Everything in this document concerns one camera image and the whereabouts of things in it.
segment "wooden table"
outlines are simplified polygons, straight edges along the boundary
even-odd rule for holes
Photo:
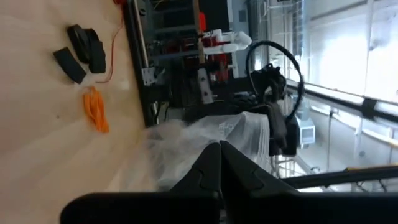
[[[120,8],[99,0],[4,0],[0,8],[0,223],[59,223],[62,208],[83,194],[154,190],[136,146],[144,122],[125,29],[115,41],[112,80],[95,84],[109,72]],[[67,46],[77,59],[65,31],[76,23],[98,33],[107,64],[106,74],[89,73],[81,85],[52,56]],[[104,98],[108,134],[83,110],[92,84]]]

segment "black cable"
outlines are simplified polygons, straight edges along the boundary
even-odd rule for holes
[[[252,52],[256,48],[258,48],[258,47],[260,47],[262,45],[271,46],[271,47],[274,47],[274,48],[280,50],[293,63],[294,68],[297,70],[298,75],[300,76],[300,82],[298,83],[298,98],[297,98],[296,104],[294,104],[292,112],[288,115],[288,117],[285,118],[285,122],[288,123],[288,122],[290,122],[293,119],[294,114],[298,110],[298,108],[299,108],[299,106],[301,104],[302,98],[303,98],[303,94],[304,94],[304,78],[303,78],[303,75],[301,74],[300,65],[296,61],[296,59],[294,58],[292,53],[290,53],[286,48],[284,48],[283,46],[281,46],[281,45],[279,45],[279,44],[277,44],[275,42],[265,40],[265,41],[260,41],[260,42],[258,42],[256,44],[254,44],[250,48],[250,50],[249,50],[249,52],[248,52],[248,54],[246,56],[246,73],[248,75],[252,90],[253,90],[257,100],[260,100],[259,97],[262,97],[262,96],[259,96],[259,94],[258,94],[258,92],[256,90],[256,87],[254,86],[254,82],[253,82],[251,73],[249,71],[249,58],[250,58],[250,55],[252,54]]]

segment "black rubber piece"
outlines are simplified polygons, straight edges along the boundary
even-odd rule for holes
[[[58,64],[61,66],[62,70],[72,79],[74,82],[81,84],[86,72],[80,64],[73,58],[72,53],[68,47],[64,47],[53,53]]]
[[[299,146],[299,124],[297,119],[291,120],[286,124],[286,148],[282,150],[284,156],[295,156],[297,154],[297,147]]]
[[[79,61],[88,64],[91,73],[104,73],[106,60],[103,43],[93,29],[82,29],[78,24],[67,28],[67,33]]]

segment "black strap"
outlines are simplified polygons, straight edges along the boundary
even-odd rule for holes
[[[92,73],[104,73],[106,71],[105,51],[95,30],[82,29],[76,24],[68,27],[67,33],[79,61],[88,64]]]
[[[64,47],[63,49],[54,52],[53,55],[69,78],[79,84],[83,81],[86,76],[86,72],[75,60],[68,47]]]

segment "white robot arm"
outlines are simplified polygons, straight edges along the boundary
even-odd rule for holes
[[[217,45],[214,47],[205,47],[203,51],[207,55],[244,50],[252,43],[250,36],[242,31],[222,33],[221,29],[217,29],[205,34],[205,37],[215,37],[217,42],[229,42],[228,44]]]

